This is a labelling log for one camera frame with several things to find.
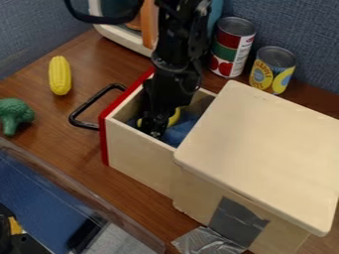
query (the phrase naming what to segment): green broccoli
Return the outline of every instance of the green broccoli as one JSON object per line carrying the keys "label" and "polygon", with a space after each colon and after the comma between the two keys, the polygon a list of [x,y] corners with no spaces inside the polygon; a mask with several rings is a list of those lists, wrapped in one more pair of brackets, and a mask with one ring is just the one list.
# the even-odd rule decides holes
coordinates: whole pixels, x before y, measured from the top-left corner
{"label": "green broccoli", "polygon": [[34,111],[21,99],[0,99],[0,119],[6,136],[13,136],[20,123],[30,123],[34,118]]}

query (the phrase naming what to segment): blue carpet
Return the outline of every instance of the blue carpet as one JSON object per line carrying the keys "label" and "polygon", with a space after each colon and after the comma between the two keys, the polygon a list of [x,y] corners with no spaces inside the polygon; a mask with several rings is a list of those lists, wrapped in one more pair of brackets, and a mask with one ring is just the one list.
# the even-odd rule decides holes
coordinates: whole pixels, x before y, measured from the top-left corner
{"label": "blue carpet", "polygon": [[0,152],[0,202],[24,229],[56,254],[68,252],[66,241],[86,220],[83,203],[33,170]]}

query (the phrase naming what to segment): tin can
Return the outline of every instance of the tin can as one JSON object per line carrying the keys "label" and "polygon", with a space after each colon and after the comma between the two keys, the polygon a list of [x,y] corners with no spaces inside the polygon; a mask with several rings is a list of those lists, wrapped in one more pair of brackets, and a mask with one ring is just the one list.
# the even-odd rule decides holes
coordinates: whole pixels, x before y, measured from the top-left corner
{"label": "tin can", "polygon": [[250,84],[272,94],[283,93],[295,70],[295,55],[281,47],[260,48],[254,62]]}
{"label": "tin can", "polygon": [[250,21],[238,17],[220,19],[212,44],[209,68],[224,77],[240,75],[255,35],[256,29]]}

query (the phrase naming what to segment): wooden table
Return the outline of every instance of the wooden table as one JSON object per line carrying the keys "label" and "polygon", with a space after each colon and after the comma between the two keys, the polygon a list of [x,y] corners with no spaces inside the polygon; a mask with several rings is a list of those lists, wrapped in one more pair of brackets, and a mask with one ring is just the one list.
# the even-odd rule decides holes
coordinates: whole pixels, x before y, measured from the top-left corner
{"label": "wooden table", "polygon": [[[49,61],[57,55],[65,56],[72,68],[73,89],[67,96],[55,96],[49,88]],[[110,82],[130,85],[151,65],[149,59],[91,30],[1,81],[0,94],[24,99],[37,113],[32,126],[21,127],[9,140],[111,202],[160,237],[168,253],[176,253],[170,242],[198,223],[173,208],[169,198],[103,166],[98,133],[72,127],[67,121],[69,113],[97,90]],[[247,82],[248,77],[237,79]],[[203,86],[218,92],[225,81],[207,70]],[[105,95],[82,119],[97,121],[99,112],[117,95]],[[339,97],[325,90],[294,80],[282,97],[339,118]],[[328,236],[311,237],[299,253],[339,253],[338,218]]]}

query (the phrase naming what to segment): metal handle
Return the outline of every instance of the metal handle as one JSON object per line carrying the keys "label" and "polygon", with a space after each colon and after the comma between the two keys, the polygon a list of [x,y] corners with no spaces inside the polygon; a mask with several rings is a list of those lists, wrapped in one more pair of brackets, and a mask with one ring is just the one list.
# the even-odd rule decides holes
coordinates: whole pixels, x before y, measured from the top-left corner
{"label": "metal handle", "polygon": [[96,94],[89,98],[85,103],[80,105],[78,108],[76,108],[68,117],[68,121],[71,125],[79,128],[84,128],[88,130],[98,131],[99,125],[96,123],[89,123],[89,122],[83,122],[76,120],[76,117],[78,117],[83,111],[85,111],[90,105],[92,105],[95,101],[97,101],[99,98],[101,98],[105,93],[107,93],[110,90],[118,89],[121,91],[126,91],[126,86],[122,85],[120,83],[111,83]]}
{"label": "metal handle", "polygon": [[119,25],[131,22],[139,13],[140,8],[142,7],[144,0],[138,0],[138,3],[132,9],[124,12],[121,16],[116,17],[100,17],[100,16],[92,16],[81,13],[74,9],[71,0],[63,0],[65,6],[67,7],[70,14],[75,18],[82,22],[90,23],[90,24],[106,24],[106,25]]}

